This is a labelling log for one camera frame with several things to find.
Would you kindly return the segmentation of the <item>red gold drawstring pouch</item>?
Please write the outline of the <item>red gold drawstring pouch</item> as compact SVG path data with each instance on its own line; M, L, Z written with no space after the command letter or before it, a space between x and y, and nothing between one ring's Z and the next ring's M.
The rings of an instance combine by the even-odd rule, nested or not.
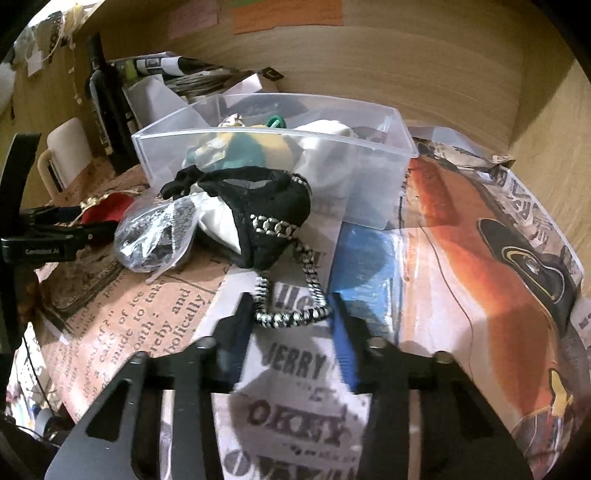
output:
M109 193L84 210L81 223L90 225L110 221L119 222L132 203L133 197L127 193Z

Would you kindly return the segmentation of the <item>cream mug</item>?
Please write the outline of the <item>cream mug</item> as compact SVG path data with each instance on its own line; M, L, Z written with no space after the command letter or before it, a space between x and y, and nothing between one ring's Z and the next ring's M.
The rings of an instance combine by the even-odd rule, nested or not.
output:
M73 117L47 135L47 149L37 160L37 170L51 198L63 193L92 162L82 122Z

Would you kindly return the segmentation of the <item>grey item in plastic bag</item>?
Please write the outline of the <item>grey item in plastic bag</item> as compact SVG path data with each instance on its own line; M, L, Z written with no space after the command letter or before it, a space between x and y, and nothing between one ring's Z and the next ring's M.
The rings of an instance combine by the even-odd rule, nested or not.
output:
M197 207L191 197L139 198L116 228L113 253L127 270L146 274L151 284L187 260L195 230Z

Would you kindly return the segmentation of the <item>black bottle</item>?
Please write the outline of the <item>black bottle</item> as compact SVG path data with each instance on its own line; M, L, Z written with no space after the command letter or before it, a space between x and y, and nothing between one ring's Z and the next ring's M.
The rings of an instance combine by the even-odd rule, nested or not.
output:
M86 92L92 102L105 153L120 175L139 163L131 138L136 131L135 118L119 73L105 58L99 33L88 40L87 51L91 74Z

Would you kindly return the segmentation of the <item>white cloth item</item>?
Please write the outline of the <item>white cloth item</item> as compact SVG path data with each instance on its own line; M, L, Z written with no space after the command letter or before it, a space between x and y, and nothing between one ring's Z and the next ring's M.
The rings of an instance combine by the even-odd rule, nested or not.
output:
M294 140L303 150L295 172L307 179L314 200L345 204L353 169L351 148L356 145L343 142L341 137L356 140L358 134L342 122L325 119L298 126L294 131L301 132Z

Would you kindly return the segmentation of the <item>clear plastic storage box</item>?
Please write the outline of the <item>clear plastic storage box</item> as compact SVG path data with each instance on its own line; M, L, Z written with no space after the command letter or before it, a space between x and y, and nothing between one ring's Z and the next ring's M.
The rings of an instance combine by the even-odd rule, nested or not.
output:
M315 209L386 228L418 149L397 109L346 98L253 93L212 95L132 137L151 186L194 165L260 166L308 180Z

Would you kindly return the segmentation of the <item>white plastic sheet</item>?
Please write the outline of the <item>white plastic sheet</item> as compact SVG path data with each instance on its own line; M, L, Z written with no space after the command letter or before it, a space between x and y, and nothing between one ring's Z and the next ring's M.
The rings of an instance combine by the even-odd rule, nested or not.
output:
M165 133L207 127L202 116L157 77L143 78L125 90L125 95L141 129Z

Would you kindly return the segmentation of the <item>white small card box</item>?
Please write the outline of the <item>white small card box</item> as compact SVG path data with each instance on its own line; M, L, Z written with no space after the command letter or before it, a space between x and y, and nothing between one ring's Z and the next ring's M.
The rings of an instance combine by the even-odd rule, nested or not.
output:
M225 94L252 94L252 93L277 93L276 83L283 80L284 76L272 67L266 67L256 73L252 73L245 79L228 88Z

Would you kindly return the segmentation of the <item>pink paper note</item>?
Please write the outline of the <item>pink paper note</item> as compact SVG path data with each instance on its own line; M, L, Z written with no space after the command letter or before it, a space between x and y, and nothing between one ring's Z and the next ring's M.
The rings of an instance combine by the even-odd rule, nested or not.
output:
M215 0L185 1L170 12L167 36L175 40L218 24L219 6Z

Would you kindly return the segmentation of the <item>orange paper note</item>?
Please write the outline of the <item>orange paper note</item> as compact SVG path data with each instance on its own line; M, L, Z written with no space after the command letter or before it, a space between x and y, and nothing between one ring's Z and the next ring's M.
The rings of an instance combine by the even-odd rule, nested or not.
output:
M341 0L232 1L235 35L291 26L341 26Z

